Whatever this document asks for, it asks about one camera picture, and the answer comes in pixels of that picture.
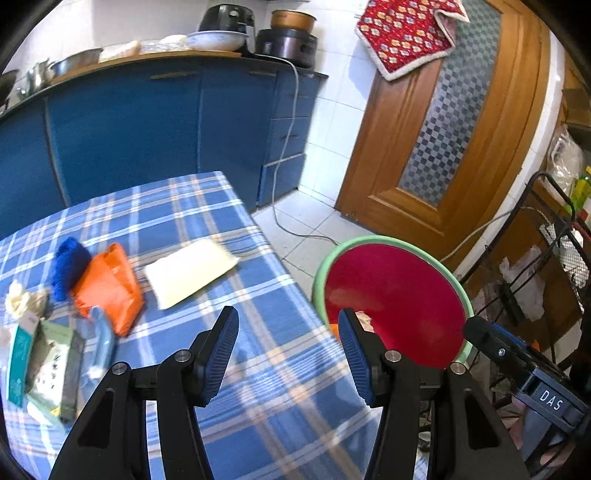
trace wooden door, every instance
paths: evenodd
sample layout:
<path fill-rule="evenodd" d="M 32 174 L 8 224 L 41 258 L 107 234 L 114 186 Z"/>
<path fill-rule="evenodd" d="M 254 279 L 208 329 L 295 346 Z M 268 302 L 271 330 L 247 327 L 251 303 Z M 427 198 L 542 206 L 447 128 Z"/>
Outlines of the wooden door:
<path fill-rule="evenodd" d="M 471 23 L 458 25 L 450 57 L 391 83 L 376 75 L 336 203 L 436 258 L 505 198 L 534 136 L 549 69 L 548 29 L 519 0 L 464 5 Z"/>

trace cabinet handle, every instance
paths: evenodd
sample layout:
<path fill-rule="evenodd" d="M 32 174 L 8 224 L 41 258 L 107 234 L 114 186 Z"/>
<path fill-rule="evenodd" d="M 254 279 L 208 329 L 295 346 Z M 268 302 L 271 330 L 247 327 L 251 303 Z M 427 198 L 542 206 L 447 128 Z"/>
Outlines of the cabinet handle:
<path fill-rule="evenodd" d="M 263 76 L 263 77 L 276 77 L 277 76 L 277 72 L 265 72 L 263 70 L 251 70 L 248 73 L 251 75 L 259 75 L 259 76 Z"/>
<path fill-rule="evenodd" d="M 159 75 L 152 75 L 150 80 L 163 80 L 163 79 L 174 79 L 178 77 L 190 77 L 192 75 L 196 75 L 198 72 L 190 71 L 190 72 L 170 72 L 170 73 L 161 73 Z"/>

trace metal screw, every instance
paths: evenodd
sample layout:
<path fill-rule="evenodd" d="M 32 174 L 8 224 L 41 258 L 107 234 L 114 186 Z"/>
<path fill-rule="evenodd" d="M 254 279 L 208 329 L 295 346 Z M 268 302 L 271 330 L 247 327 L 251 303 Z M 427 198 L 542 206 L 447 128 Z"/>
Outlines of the metal screw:
<path fill-rule="evenodd" d="M 123 362 L 118 362 L 115 365 L 113 365 L 113 367 L 111 368 L 111 371 L 115 374 L 115 375 L 121 375 L 123 372 L 125 372 L 127 370 L 127 364 L 123 363 Z"/>
<path fill-rule="evenodd" d="M 464 364 L 461 364 L 460 362 L 453 362 L 449 366 L 449 370 L 454 372 L 456 375 L 463 375 L 466 373 L 466 366 Z"/>
<path fill-rule="evenodd" d="M 174 359 L 177 362 L 186 362 L 191 358 L 191 351 L 190 350 L 179 350 L 174 354 Z"/>
<path fill-rule="evenodd" d="M 402 354 L 400 352 L 397 352 L 396 350 L 388 350 L 384 354 L 384 357 L 386 357 L 386 360 L 388 362 L 392 362 L 392 363 L 396 363 L 396 362 L 399 362 L 400 360 L 402 360 Z"/>

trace white folded paper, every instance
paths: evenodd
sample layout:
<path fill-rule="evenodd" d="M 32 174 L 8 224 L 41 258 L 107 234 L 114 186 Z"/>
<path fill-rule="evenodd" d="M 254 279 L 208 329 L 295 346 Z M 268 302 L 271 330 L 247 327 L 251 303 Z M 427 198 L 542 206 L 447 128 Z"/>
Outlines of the white folded paper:
<path fill-rule="evenodd" d="M 146 277 L 165 310 L 224 275 L 238 263 L 224 247 L 201 239 L 145 267 Z"/>

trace rice cooker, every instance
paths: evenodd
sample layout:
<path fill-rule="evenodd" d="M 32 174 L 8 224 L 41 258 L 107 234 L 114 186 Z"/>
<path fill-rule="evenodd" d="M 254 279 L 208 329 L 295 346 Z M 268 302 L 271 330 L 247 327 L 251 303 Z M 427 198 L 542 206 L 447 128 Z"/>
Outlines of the rice cooker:
<path fill-rule="evenodd" d="M 318 39 L 295 28 L 268 28 L 256 36 L 256 53 L 292 62 L 297 67 L 314 67 Z"/>

